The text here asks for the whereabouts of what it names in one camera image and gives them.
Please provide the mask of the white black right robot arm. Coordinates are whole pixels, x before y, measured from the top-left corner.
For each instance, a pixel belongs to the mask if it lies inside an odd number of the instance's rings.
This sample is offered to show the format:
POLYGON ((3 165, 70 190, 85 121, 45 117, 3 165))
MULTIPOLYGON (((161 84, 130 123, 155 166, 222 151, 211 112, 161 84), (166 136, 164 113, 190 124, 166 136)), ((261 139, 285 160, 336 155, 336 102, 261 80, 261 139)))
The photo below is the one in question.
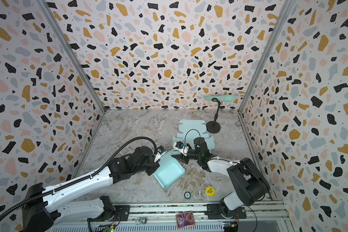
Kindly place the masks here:
POLYGON ((178 141, 173 149, 180 152, 172 155, 178 161, 187 164, 195 160, 203 170, 230 178, 234 191, 222 198, 215 209, 208 207, 209 217, 234 218, 238 208, 253 205, 270 191, 270 185, 251 159, 228 160, 215 156, 202 137, 194 139, 194 148, 178 141))

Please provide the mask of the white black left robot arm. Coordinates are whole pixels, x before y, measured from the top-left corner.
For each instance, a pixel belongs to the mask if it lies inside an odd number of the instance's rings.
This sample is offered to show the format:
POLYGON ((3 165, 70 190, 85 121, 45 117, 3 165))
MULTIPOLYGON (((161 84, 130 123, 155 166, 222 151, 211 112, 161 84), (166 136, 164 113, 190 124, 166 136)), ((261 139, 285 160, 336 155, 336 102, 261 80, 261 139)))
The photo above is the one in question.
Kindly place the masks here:
POLYGON ((159 160, 165 153, 163 147, 152 151, 142 146, 131 154, 111 159, 105 167, 79 178, 46 188, 41 183, 31 186, 22 208, 23 230, 44 232, 66 216, 62 207, 70 201, 93 190, 127 180, 141 172, 152 175, 159 168, 159 160))

